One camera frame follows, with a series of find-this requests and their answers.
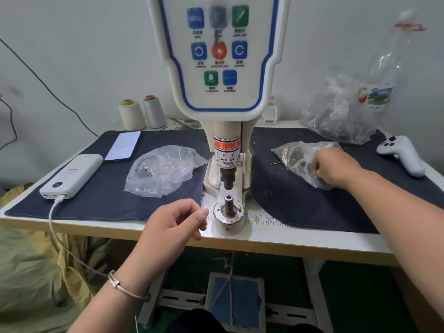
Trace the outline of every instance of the silver bangle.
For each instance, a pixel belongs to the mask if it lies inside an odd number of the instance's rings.
[[[144,300],[144,301],[146,301],[146,302],[149,302],[149,301],[151,300],[151,294],[150,294],[150,293],[148,293],[148,295],[147,295],[146,297],[140,297],[140,296],[137,296],[137,295],[131,293],[130,291],[125,290],[122,286],[120,286],[120,281],[117,280],[117,279],[115,279],[115,277],[114,277],[114,272],[115,272],[115,271],[110,271],[110,272],[109,272],[109,274],[108,274],[108,280],[110,281],[111,285],[112,285],[115,289],[117,289],[117,290],[123,292],[124,294],[126,294],[126,295],[128,295],[128,296],[130,296],[130,297],[136,298],[136,299]]]

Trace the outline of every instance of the warning label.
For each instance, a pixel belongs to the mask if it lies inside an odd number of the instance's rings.
[[[214,155],[222,168],[237,166],[241,160],[241,136],[233,139],[221,139],[214,136]]]

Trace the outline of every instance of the thread spool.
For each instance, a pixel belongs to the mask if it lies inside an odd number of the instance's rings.
[[[154,95],[146,96],[143,100],[143,106],[145,107],[148,123],[151,128],[161,128],[167,124],[158,97]]]
[[[147,127],[142,109],[136,100],[125,99],[119,105],[123,128],[127,131],[140,131]]]

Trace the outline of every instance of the black pants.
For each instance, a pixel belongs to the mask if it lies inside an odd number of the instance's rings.
[[[193,309],[183,313],[174,320],[165,333],[225,333],[219,321],[210,312],[204,309]],[[308,324],[299,324],[290,327],[287,333],[322,333],[322,331]]]

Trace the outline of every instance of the fingernail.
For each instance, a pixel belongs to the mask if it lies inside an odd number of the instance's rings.
[[[201,209],[199,210],[199,213],[200,213],[202,216],[207,216],[207,215],[208,215],[208,208],[201,208]]]

